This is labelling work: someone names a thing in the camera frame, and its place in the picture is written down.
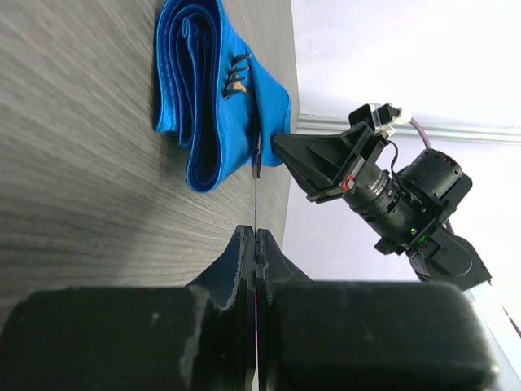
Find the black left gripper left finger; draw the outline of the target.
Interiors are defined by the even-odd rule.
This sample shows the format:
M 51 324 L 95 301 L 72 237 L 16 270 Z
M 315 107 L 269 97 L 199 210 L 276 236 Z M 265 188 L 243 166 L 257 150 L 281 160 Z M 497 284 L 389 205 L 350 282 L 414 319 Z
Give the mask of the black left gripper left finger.
M 39 291 L 1 334 L 4 390 L 249 390 L 256 238 L 238 226 L 185 287 Z

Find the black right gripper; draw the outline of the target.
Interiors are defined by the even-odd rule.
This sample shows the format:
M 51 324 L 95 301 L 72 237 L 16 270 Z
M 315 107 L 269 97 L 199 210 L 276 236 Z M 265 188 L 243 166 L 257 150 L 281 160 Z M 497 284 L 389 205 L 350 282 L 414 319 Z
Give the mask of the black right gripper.
M 441 227 L 472 188 L 471 178 L 451 156 L 427 148 L 396 172 L 376 165 L 387 142 L 368 142 L 365 122 L 339 134 L 275 134 L 280 157 L 307 200 L 340 197 L 379 236 L 384 255 L 408 252 L 422 235 Z

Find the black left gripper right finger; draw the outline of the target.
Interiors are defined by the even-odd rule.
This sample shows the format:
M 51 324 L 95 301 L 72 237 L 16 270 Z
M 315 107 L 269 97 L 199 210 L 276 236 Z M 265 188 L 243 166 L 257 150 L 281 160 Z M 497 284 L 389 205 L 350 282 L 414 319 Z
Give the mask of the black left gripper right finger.
M 448 283 L 318 281 L 256 233 L 263 390 L 490 390 L 499 366 Z

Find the green handled gold fork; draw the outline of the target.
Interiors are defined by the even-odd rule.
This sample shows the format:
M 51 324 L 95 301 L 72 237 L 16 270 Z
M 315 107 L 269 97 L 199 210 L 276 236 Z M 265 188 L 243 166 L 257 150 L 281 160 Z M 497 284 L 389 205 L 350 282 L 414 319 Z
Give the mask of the green handled gold fork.
M 230 99 L 239 94 L 251 95 L 251 91 L 247 87 L 251 57 L 251 53 L 244 53 L 232 59 L 223 91 L 225 99 Z

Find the blue cloth napkin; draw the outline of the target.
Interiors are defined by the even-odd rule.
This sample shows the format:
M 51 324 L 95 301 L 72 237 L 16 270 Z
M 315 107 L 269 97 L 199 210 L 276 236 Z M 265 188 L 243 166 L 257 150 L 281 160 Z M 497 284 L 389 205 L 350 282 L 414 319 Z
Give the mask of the blue cloth napkin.
M 225 99 L 232 59 L 251 53 L 250 96 Z M 167 1 L 155 28 L 155 130 L 190 150 L 186 181 L 210 192 L 247 164 L 277 167 L 271 138 L 291 130 L 291 98 L 237 34 L 220 1 Z

